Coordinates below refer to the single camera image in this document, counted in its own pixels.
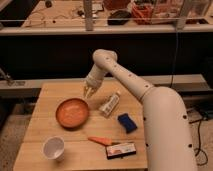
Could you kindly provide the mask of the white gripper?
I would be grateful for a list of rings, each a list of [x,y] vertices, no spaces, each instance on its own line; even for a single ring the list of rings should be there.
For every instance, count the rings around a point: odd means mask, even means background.
[[[92,97],[93,94],[95,93],[95,89],[98,89],[102,85],[103,79],[104,79],[104,72],[99,68],[92,68],[85,78],[85,87],[83,89],[83,96],[85,98]]]

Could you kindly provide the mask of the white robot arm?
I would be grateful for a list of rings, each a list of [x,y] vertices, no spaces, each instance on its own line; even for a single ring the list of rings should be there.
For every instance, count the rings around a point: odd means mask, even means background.
[[[155,86],[117,63],[117,54],[98,49],[85,78],[84,96],[91,97],[107,73],[143,106],[148,171],[198,171],[185,104],[173,89]]]

